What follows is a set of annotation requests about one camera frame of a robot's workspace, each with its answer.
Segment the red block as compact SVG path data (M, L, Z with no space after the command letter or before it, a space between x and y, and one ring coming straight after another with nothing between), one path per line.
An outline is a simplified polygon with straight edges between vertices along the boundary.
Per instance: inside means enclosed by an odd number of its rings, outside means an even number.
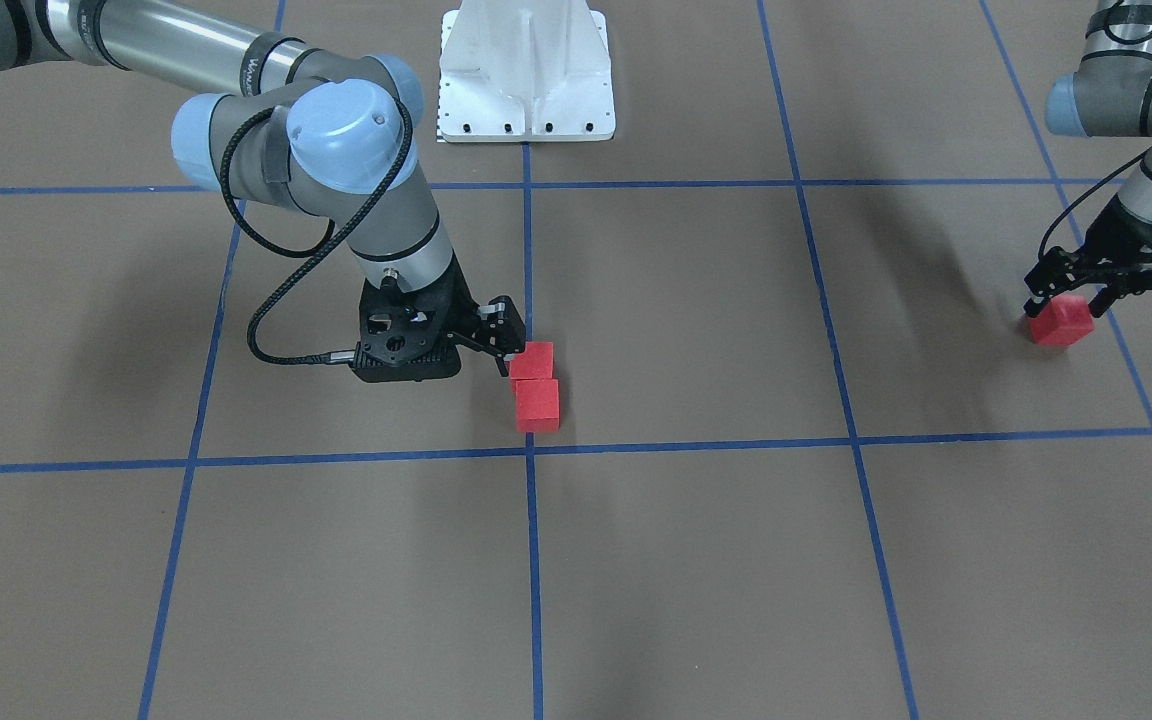
M1053 297L1038 314L1026 316L1025 324L1030 340L1046 347L1073 346L1096 327L1091 306L1078 293Z
M513 382L515 425L520 433L553 433L561 429L561 382L556 378Z
M507 377L511 382L547 381L556 377L554 344L550 341L529 341L524 350L511 354L507 361Z

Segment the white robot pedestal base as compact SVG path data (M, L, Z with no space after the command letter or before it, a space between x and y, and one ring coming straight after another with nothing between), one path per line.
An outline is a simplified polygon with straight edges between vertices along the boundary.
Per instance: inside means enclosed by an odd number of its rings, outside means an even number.
M438 141L616 135L608 23L585 1L462 1L440 29Z

